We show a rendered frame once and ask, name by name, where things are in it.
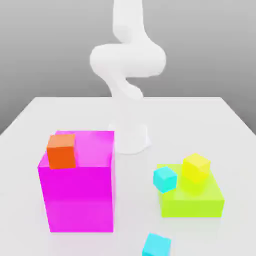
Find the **small cyan cube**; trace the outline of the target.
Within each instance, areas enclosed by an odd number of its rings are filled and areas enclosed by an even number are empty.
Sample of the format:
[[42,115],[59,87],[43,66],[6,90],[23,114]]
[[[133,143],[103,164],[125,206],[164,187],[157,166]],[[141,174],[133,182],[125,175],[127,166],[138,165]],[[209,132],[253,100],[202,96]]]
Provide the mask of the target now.
[[168,166],[160,167],[153,172],[153,184],[161,193],[176,189],[177,180],[177,173]]
[[158,234],[149,233],[144,247],[142,256],[170,256],[171,239]]

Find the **small orange cube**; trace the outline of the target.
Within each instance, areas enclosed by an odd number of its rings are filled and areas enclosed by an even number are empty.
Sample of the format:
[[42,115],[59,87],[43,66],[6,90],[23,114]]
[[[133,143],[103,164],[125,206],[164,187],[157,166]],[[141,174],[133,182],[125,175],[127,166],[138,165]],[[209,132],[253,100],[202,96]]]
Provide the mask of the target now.
[[72,169],[76,167],[75,134],[51,135],[46,151],[50,169]]

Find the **small yellow cube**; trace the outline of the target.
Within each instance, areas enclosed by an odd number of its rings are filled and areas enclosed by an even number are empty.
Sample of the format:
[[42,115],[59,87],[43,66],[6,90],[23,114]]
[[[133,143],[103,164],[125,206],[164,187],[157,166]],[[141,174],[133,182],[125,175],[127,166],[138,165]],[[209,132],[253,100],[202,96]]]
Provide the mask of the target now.
[[193,153],[183,159],[181,174],[194,183],[200,183],[210,175],[210,165],[210,160],[198,153]]

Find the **large magenta box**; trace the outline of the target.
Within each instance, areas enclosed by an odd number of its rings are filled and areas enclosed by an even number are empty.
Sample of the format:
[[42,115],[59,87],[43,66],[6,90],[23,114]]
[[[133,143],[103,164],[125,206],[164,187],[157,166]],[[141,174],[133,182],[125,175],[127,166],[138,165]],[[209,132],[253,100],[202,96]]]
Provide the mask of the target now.
[[50,169],[47,151],[37,167],[53,232],[111,233],[116,181],[114,131],[57,131],[75,134],[75,168]]

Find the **large lime green box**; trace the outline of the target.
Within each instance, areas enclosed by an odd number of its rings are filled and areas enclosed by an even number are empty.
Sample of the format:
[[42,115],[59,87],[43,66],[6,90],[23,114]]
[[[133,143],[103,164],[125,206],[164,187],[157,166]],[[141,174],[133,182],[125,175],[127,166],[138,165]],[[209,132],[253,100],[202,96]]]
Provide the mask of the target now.
[[158,164],[177,174],[176,188],[157,193],[163,218],[220,218],[225,204],[224,196],[212,172],[203,183],[193,183],[182,176],[181,164]]

